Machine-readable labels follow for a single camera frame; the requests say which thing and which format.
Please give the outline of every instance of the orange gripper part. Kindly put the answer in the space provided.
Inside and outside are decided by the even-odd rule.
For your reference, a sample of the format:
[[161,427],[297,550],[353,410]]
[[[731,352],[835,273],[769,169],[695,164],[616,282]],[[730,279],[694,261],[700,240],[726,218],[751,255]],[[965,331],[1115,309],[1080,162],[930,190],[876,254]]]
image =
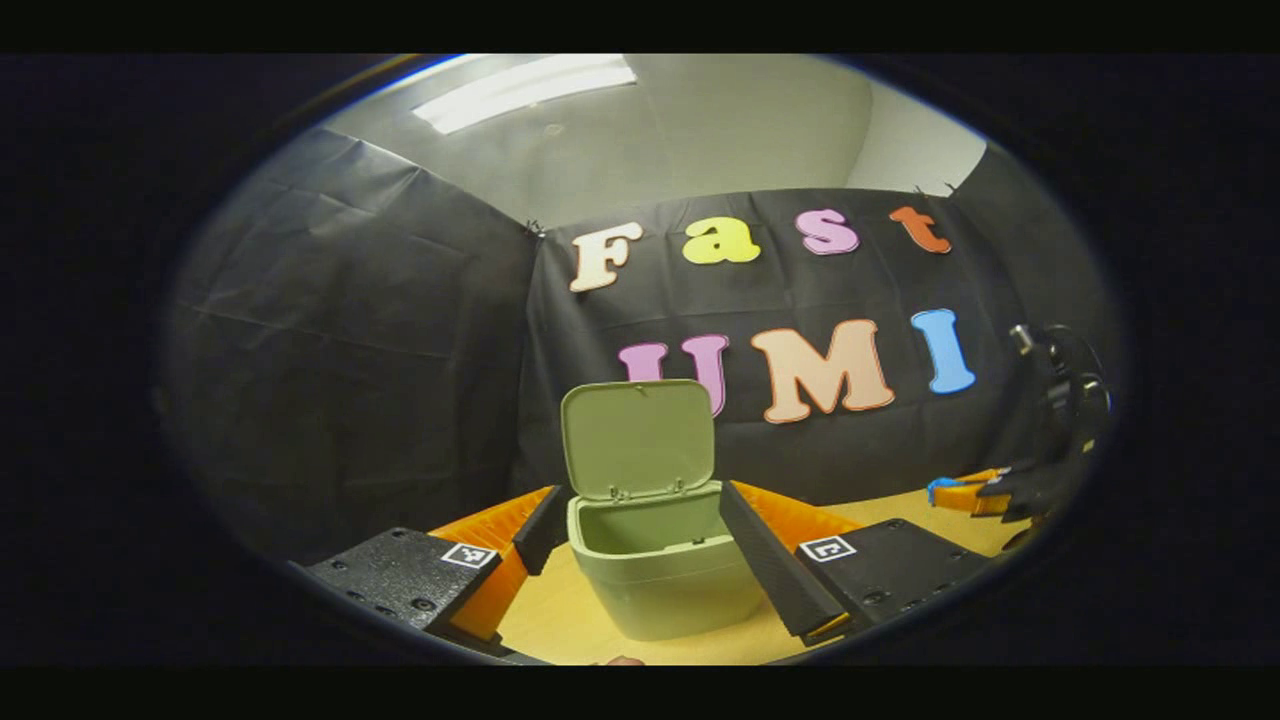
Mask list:
[[803,542],[861,529],[861,525],[858,523],[814,507],[808,502],[800,502],[785,495],[760,489],[737,480],[732,480],[732,483],[737,488],[737,492],[742,493],[742,497],[746,498],[746,503],[751,506],[751,510],[755,510],[755,514],[764,520],[764,524],[773,530],[773,534],[790,552],[795,552],[796,546]]
[[513,543],[516,533],[525,527],[529,516],[553,487],[547,486],[502,505],[494,505],[428,533],[447,541],[497,550],[502,557],[502,562],[449,619],[454,628],[485,642],[493,639],[502,618],[516,600],[516,593],[529,578],[529,570],[525,569]]

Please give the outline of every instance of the ceiling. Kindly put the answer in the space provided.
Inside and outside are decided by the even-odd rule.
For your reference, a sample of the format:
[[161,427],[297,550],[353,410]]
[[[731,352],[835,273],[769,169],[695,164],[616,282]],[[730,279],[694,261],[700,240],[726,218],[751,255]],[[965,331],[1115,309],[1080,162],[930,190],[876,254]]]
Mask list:
[[[984,149],[980,138],[914,100],[808,55],[627,54],[637,78],[631,86],[550,100],[448,136],[412,114],[476,77],[540,56],[490,55],[410,79],[328,127],[543,227],[723,192],[910,190],[933,176],[956,184]],[[878,138],[878,146],[865,147],[868,138]],[[938,165],[931,142],[946,146],[945,168],[927,168]],[[929,191],[948,192],[933,184]]]

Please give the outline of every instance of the black curtain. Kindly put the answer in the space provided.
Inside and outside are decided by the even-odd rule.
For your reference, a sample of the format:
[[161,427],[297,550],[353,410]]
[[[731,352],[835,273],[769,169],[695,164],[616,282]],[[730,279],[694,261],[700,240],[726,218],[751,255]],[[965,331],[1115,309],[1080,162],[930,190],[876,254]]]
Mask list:
[[330,131],[270,159],[192,242],[165,388],[197,482],[301,562],[504,498],[524,225]]
[[[890,218],[911,208],[934,220],[946,254],[929,252]],[[817,255],[804,245],[799,214],[838,211],[859,238],[851,252]],[[749,263],[698,265],[682,256],[685,229],[703,218],[746,223],[760,255]],[[984,217],[1004,232],[1002,218]],[[613,284],[571,292],[581,234],[639,223]],[[716,418],[716,477],[814,503],[881,497],[924,487],[938,475],[977,469],[993,438],[1020,434],[1009,398],[1027,392],[1015,377],[1009,328],[1027,314],[988,237],[954,200],[867,190],[791,190],[698,197],[631,208],[557,228],[538,249],[529,295],[529,348],[520,395],[520,452],[513,492],[567,482],[559,402],[582,383],[627,379],[623,347],[667,346],[667,378],[694,378],[681,351],[692,336],[722,334],[726,401]],[[934,370],[916,313],[948,309],[975,382],[936,395]],[[883,407],[824,414],[801,392],[810,415],[772,424],[764,354],[755,333],[790,328],[826,355],[845,320],[877,325],[876,348],[895,398]]]

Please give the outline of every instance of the wooden table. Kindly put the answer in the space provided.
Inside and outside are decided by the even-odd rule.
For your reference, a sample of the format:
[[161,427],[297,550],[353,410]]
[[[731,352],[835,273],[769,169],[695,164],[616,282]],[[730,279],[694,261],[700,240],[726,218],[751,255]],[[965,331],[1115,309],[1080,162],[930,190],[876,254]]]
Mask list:
[[[902,518],[988,557],[1030,525],[931,507],[923,489],[826,509],[864,525]],[[603,665],[620,655],[648,665],[759,665],[809,650],[787,633],[768,600],[748,620],[710,633],[662,642],[627,639],[596,600],[568,543],[552,551],[541,575],[525,582],[498,632],[504,646],[556,665]]]

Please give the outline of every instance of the open lid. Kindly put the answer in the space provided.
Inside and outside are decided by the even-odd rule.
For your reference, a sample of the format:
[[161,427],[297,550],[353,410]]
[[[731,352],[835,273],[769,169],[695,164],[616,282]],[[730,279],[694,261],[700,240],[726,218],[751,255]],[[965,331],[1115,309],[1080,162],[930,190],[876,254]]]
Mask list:
[[561,427],[570,483],[591,500],[692,489],[716,468],[710,396],[696,380],[576,387]]

